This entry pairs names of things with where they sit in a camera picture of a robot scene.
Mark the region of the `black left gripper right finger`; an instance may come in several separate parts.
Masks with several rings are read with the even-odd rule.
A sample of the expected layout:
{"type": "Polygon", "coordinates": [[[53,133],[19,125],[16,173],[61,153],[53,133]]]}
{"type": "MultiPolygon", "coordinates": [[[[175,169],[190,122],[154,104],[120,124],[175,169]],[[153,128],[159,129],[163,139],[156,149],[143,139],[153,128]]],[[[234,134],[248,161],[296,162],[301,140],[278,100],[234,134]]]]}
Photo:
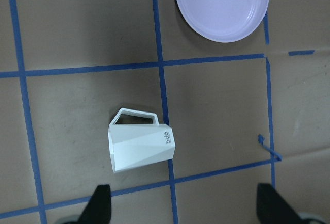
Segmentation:
{"type": "Polygon", "coordinates": [[[303,223],[296,211],[268,183],[258,183],[256,213],[260,223],[303,223]]]}

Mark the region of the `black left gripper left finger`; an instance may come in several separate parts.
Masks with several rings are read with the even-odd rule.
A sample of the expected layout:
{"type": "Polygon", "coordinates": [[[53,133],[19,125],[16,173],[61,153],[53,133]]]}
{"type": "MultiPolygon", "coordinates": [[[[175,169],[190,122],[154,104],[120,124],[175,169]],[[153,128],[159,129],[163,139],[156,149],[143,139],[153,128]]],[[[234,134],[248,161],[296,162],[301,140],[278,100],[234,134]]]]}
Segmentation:
{"type": "Polygon", "coordinates": [[[110,223],[110,185],[98,185],[77,223],[110,223]]]}

